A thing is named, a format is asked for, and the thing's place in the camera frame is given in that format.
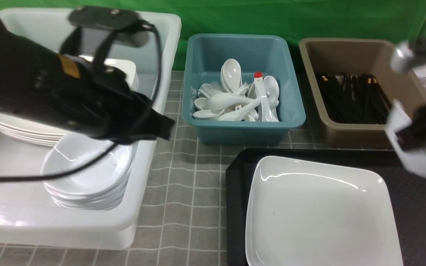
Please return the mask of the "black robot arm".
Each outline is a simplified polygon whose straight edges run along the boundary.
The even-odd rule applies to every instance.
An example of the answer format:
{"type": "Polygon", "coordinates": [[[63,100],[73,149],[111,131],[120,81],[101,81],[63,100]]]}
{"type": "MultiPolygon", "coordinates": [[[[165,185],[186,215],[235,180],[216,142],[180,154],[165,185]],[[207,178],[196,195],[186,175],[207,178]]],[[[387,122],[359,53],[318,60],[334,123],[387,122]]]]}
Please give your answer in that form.
{"type": "Polygon", "coordinates": [[[161,78],[156,27],[135,11],[100,6],[79,7],[67,20],[74,30],[54,52],[0,19],[0,113],[122,145],[169,139],[174,120],[153,109],[159,85],[148,98],[104,63],[115,41],[142,47],[152,32],[161,78]]]}

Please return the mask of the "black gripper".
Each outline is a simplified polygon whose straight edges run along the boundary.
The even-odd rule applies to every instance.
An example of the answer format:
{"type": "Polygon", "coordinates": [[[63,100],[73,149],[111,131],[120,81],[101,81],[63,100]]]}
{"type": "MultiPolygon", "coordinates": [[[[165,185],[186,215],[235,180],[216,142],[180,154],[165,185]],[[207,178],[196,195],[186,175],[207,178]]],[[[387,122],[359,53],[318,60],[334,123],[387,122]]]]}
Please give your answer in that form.
{"type": "Polygon", "coordinates": [[[71,59],[81,77],[56,91],[56,112],[70,131],[119,145],[170,138],[174,120],[154,110],[153,98],[132,91],[123,71],[96,68],[90,55],[71,59]]]}

